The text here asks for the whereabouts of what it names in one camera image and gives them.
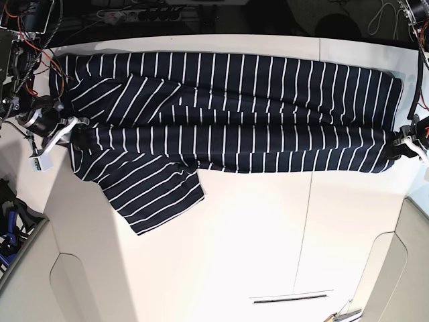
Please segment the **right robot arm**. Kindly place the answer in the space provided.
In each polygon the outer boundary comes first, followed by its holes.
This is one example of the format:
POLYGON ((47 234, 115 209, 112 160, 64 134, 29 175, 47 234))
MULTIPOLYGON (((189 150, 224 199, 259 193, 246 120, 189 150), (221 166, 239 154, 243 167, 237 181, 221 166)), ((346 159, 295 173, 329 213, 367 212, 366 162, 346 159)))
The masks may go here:
POLYGON ((28 140, 34 156, 47 154, 56 145, 88 148, 84 129, 89 120, 64 110, 60 99, 69 77, 48 53, 63 17, 63 1, 1 2, 1 124, 28 140), (55 94, 42 96, 34 81, 45 58, 46 69, 60 84, 55 94))

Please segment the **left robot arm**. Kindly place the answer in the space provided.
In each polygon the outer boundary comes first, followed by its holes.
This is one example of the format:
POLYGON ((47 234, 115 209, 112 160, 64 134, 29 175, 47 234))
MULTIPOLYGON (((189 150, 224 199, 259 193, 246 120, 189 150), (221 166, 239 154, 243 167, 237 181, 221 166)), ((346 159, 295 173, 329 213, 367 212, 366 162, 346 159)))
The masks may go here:
POLYGON ((388 160, 398 160, 402 156, 419 158, 428 163, 428 118, 421 119, 416 113, 418 107, 428 110, 422 90, 424 70, 428 69, 428 57, 425 52, 426 31, 428 30, 428 2, 400 1, 399 5, 408 20, 408 30, 414 36, 418 46, 418 73, 414 98, 408 112, 409 125, 400 127, 393 141, 386 149, 388 160))

